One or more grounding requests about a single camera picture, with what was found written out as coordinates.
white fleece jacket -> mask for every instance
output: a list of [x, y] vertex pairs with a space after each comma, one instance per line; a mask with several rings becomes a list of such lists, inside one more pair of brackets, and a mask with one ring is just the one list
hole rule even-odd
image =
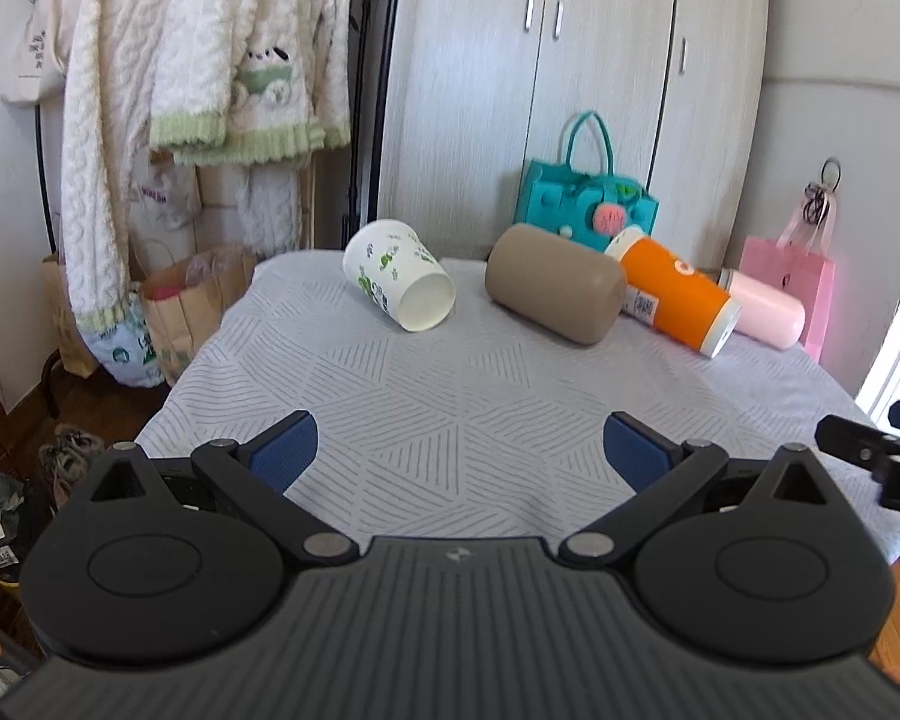
[[154, 84], [166, 0], [83, 0], [64, 97], [60, 217], [77, 325], [101, 331], [127, 309], [127, 202]]
[[295, 247], [299, 189], [287, 160], [349, 142], [348, 19], [349, 0], [84, 0], [61, 164], [67, 277], [82, 330], [125, 317], [130, 175], [151, 105], [154, 122], [196, 117], [194, 137], [171, 127], [164, 143], [151, 127], [151, 141], [156, 132], [178, 161], [251, 166], [238, 197], [249, 245]]
[[[233, 25], [252, 0], [242, 7], [210, 1], [235, 10], [172, 0], [151, 146], [170, 148], [185, 164], [253, 165], [349, 143], [350, 0], [259, 0], [248, 39]], [[223, 60], [231, 58], [237, 61], [225, 73]]]

brown paper bag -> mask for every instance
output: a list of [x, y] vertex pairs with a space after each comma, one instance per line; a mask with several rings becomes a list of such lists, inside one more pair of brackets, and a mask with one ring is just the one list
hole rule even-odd
[[53, 317], [53, 334], [56, 336], [56, 347], [60, 350], [63, 367], [69, 373], [80, 378], [87, 378], [100, 363], [87, 348], [77, 330], [77, 319], [70, 308], [70, 297], [67, 293], [67, 272], [63, 265], [51, 254], [40, 265], [43, 284], [50, 301], [50, 313]]
[[152, 275], [141, 285], [146, 326], [154, 342], [160, 370], [171, 386], [197, 355], [199, 348], [216, 333], [226, 310], [244, 296], [253, 278], [256, 258], [243, 247], [220, 247], [208, 253], [217, 256], [242, 253], [223, 271], [215, 271], [197, 287], [180, 290], [170, 298], [159, 298], [160, 290], [186, 285], [187, 266], [193, 257]]

qr code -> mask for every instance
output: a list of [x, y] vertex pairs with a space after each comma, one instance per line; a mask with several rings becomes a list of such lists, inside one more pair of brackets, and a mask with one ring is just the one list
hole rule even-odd
[[626, 312], [644, 324], [653, 324], [659, 303], [660, 301], [653, 295], [647, 295], [647, 293], [634, 290], [632, 287], [626, 289], [626, 303], [624, 304]]

pink tumbler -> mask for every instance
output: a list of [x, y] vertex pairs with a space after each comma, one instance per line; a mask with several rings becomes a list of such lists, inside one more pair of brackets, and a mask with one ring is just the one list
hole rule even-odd
[[799, 341], [806, 317], [797, 298], [730, 268], [721, 271], [720, 286], [743, 306], [736, 332], [778, 349]]

wall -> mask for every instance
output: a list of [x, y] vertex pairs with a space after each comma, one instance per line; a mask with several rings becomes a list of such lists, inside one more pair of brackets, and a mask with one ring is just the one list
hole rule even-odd
[[823, 161], [844, 167], [821, 364], [857, 394], [900, 302], [900, 0], [770, 0], [754, 148], [727, 264], [775, 237]]
[[[0, 0], [0, 85], [28, 13], [28, 0]], [[53, 349], [39, 268], [48, 253], [37, 183], [34, 111], [0, 101], [0, 382], [7, 408], [39, 381]]]

